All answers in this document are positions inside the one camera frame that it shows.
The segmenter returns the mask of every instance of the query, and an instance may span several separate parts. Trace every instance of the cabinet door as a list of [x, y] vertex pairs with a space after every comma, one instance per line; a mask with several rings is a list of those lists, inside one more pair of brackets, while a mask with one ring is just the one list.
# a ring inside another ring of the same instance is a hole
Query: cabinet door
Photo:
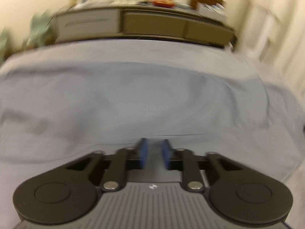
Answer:
[[230, 28], [211, 23], [188, 20], [185, 38], [200, 43], [227, 45], [232, 39], [234, 31]]
[[57, 21], [60, 40], [119, 32], [118, 9], [79, 10], [59, 15]]
[[185, 22], [186, 19], [174, 15], [127, 12], [124, 16], [124, 33], [182, 38]]

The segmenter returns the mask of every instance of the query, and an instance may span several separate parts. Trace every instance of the white drawer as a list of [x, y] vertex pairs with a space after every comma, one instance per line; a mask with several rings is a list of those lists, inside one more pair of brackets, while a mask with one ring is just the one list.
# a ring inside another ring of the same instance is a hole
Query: white drawer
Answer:
[[57, 17], [60, 40], [119, 32], [118, 9], [75, 11]]

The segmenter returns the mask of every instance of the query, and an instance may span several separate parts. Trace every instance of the gray ribbed plate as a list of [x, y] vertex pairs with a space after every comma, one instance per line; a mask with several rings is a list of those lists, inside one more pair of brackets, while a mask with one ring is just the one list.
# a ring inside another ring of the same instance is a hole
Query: gray ribbed plate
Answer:
[[[104, 194], [87, 215], [71, 223], [41, 226], [23, 221], [14, 229], [242, 229], [218, 216], [203, 195], [179, 183], [128, 183]], [[286, 229], [283, 223], [263, 229]]]

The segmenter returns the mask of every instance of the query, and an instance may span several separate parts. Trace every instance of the white logo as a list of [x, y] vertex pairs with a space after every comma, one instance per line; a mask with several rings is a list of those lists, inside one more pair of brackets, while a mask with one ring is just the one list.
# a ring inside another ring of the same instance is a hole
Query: white logo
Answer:
[[148, 187], [149, 187], [150, 189], [156, 189], [156, 188], [158, 188], [158, 186], [157, 186], [156, 184], [150, 184]]

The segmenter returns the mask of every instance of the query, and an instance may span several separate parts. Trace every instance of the white sheet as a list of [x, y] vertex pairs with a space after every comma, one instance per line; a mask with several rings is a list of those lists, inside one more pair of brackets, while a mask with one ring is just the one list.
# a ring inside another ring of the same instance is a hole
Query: white sheet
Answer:
[[[103, 40], [15, 56], [0, 72], [0, 228], [18, 223], [12, 194], [24, 180], [141, 137], [219, 152], [300, 195], [293, 180], [305, 155], [304, 112], [276, 73], [241, 56], [183, 43]], [[297, 201], [288, 219], [295, 229], [304, 225], [299, 211]]]

